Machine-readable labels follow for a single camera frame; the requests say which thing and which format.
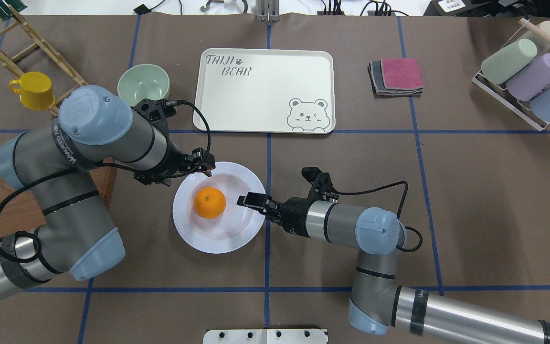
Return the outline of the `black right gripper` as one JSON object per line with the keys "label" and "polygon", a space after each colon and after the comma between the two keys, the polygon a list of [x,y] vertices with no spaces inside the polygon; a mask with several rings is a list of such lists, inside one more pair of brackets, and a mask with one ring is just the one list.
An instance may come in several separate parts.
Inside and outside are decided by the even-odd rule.
{"label": "black right gripper", "polygon": [[273,201],[268,194],[249,192],[239,196],[236,204],[259,213],[268,213],[268,220],[281,226],[286,233],[309,237],[306,222],[311,200],[307,198],[292,197],[286,202],[279,202]]}

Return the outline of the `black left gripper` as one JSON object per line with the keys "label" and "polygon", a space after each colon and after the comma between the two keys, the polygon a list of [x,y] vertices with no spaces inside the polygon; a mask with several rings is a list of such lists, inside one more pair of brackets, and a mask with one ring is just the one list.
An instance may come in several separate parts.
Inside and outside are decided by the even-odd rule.
{"label": "black left gripper", "polygon": [[215,157],[208,150],[195,148],[190,154],[184,154],[170,145],[162,161],[148,170],[133,172],[133,178],[143,185],[171,186],[171,179],[182,176],[202,174],[209,178],[214,168],[216,168]]}

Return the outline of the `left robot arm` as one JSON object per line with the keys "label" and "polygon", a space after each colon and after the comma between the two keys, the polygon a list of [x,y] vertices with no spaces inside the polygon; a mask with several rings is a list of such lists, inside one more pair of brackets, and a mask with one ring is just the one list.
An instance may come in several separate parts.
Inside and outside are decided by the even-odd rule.
{"label": "left robot arm", "polygon": [[0,215],[30,191],[45,220],[0,239],[0,300],[66,272],[87,280],[124,259],[124,242],[90,175],[108,166],[106,159],[144,185],[211,174],[210,143],[186,154],[170,141],[167,120],[179,105],[191,102],[144,99],[132,107],[104,87],[82,86],[50,124],[0,146],[0,177],[14,189]]}

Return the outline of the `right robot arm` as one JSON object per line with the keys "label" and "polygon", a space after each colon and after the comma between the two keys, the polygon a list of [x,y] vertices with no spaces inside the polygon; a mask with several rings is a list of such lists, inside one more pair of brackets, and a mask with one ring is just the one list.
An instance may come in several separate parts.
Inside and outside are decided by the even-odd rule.
{"label": "right robot arm", "polygon": [[[550,219],[509,194],[411,190],[400,210],[398,193],[245,197],[269,226],[269,294],[347,291],[344,312],[353,299],[390,334],[401,327],[412,338],[550,344]],[[386,298],[355,300],[382,286]]]}

